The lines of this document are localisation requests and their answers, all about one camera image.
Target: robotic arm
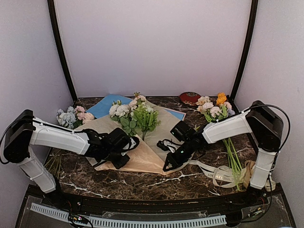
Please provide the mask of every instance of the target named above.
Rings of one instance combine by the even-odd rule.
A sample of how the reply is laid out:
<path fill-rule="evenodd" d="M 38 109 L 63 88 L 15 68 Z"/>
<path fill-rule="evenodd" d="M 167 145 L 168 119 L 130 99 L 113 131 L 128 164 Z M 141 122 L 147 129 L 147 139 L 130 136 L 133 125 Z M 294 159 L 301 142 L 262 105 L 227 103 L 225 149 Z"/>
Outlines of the robotic arm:
<path fill-rule="evenodd" d="M 190 159 L 194 151 L 206 144 L 239 134 L 252 133 L 258 143 L 258 155 L 250 186 L 262 189 L 279 153 L 282 131 L 282 119 L 271 109 L 264 107 L 260 101 L 255 101 L 251 109 L 222 121 L 209 123 L 198 132 L 181 121 L 171 133 L 185 143 L 175 152 L 168 153 L 163 170 L 169 171 L 180 167 Z"/>
<path fill-rule="evenodd" d="M 75 132 L 44 122 L 25 110 L 8 128 L 3 153 L 8 162 L 16 163 L 45 194 L 55 198 L 52 195 L 59 193 L 60 185 L 37 159 L 31 145 L 72 151 L 95 158 L 100 164 L 110 161 L 120 169 L 130 159 L 127 152 L 138 144 L 138 138 L 129 137 L 120 128 L 109 134 L 92 129 Z"/>

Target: blue paper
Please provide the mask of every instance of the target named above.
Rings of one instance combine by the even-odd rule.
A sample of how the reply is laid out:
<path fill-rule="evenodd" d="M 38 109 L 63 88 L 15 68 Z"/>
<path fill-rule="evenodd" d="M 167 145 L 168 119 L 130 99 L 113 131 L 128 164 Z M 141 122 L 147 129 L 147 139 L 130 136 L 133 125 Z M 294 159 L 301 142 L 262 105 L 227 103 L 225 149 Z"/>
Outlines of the blue paper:
<path fill-rule="evenodd" d="M 121 100 L 123 105 L 124 104 L 127 105 L 130 103 L 132 99 L 120 95 L 110 94 L 106 96 L 104 99 L 102 99 L 100 102 L 95 104 L 93 107 L 89 108 L 87 112 L 92 113 L 93 116 L 95 116 L 96 118 L 101 118 L 103 116 L 109 115 L 109 110 L 112 106 L 113 101 L 116 102 L 117 100 Z M 179 113 L 174 110 L 166 110 L 166 111 L 171 113 L 180 120 L 182 120 L 185 115 L 183 113 Z"/>

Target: dark marble surface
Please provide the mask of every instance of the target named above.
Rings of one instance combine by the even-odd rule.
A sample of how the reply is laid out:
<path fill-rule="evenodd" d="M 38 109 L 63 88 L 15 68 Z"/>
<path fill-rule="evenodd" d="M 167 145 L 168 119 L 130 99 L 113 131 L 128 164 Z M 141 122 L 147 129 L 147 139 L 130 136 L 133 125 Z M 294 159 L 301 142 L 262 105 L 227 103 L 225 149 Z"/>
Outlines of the dark marble surface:
<path fill-rule="evenodd" d="M 203 115 L 196 112 L 195 108 L 180 103 L 178 97 L 148 97 L 147 99 L 156 105 L 185 112 L 187 114 L 185 122 L 192 127 L 206 124 Z M 84 98 L 79 99 L 75 105 L 88 109 L 100 100 L 101 98 Z M 256 160 L 256 154 L 246 135 L 233 137 L 232 141 L 243 166 L 246 160 Z M 228 165 L 222 142 L 209 145 L 204 151 L 206 154 L 203 156 L 202 153 L 195 152 L 193 159 L 214 167 Z M 50 161 L 54 156 L 61 158 L 61 163 L 59 159 Z M 212 179 L 207 178 L 200 168 L 194 165 L 187 165 L 181 171 L 168 176 L 96 171 L 85 157 L 58 149 L 52 150 L 48 161 L 47 167 L 53 164 L 50 172 L 59 177 L 63 191 L 85 196 L 120 200 L 183 200 L 237 192 L 236 187 L 232 189 L 214 187 Z"/>

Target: orange flower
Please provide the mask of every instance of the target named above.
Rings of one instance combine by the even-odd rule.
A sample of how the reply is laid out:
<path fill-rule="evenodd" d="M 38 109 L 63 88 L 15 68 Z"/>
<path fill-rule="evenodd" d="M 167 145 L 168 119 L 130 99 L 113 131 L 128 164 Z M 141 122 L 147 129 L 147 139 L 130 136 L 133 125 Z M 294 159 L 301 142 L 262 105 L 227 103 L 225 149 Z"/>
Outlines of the orange flower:
<path fill-rule="evenodd" d="M 221 106 L 224 104 L 225 101 L 227 101 L 227 97 L 226 97 L 225 93 L 219 93 L 218 99 L 217 99 L 217 105 Z"/>

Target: red round object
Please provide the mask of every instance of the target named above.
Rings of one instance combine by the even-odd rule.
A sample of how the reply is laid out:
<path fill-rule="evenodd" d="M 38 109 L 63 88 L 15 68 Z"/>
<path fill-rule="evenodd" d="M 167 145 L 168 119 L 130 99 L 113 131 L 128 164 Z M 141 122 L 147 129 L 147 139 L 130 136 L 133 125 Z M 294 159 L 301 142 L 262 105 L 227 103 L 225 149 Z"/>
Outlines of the red round object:
<path fill-rule="evenodd" d="M 180 95 L 180 101 L 186 105 L 197 106 L 196 103 L 201 96 L 195 92 L 185 92 Z"/>

